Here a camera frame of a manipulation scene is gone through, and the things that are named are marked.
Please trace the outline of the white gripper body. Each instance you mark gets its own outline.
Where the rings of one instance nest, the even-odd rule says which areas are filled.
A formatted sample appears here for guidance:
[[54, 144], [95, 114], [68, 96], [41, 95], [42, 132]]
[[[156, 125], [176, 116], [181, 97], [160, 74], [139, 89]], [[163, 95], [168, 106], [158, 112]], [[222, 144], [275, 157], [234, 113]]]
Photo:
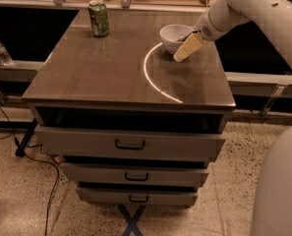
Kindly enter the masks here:
[[218, 40], [235, 27], [247, 23], [249, 9], [248, 1], [217, 0], [199, 17], [197, 31], [205, 40]]

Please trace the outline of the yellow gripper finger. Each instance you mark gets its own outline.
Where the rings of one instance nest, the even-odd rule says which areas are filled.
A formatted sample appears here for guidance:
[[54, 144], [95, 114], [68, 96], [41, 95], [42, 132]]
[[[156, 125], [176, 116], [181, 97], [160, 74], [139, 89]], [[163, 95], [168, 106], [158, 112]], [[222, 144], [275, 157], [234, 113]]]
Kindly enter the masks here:
[[173, 55], [174, 60], [182, 62], [195, 51], [202, 48], [203, 44], [204, 40], [199, 33], [191, 33]]

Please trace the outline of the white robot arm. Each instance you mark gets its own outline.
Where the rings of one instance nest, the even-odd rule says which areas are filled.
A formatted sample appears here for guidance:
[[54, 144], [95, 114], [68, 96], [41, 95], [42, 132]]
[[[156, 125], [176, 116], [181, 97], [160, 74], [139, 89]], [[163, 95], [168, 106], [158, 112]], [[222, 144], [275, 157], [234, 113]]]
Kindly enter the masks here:
[[[287, 0], [217, 0], [195, 29], [217, 40], [233, 28], [254, 22], [292, 69], [292, 3]], [[292, 127], [265, 154], [256, 187], [251, 236], [292, 236]]]

